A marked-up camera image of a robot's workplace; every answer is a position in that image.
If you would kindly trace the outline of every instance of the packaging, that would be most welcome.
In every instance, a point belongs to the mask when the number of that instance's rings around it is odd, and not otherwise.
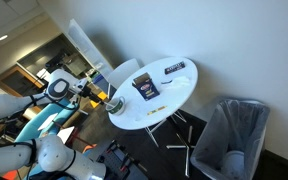
[[[135,78],[133,81],[134,82],[132,83],[132,86],[138,90],[138,92],[146,101],[160,94],[148,73],[142,74],[141,76]]]

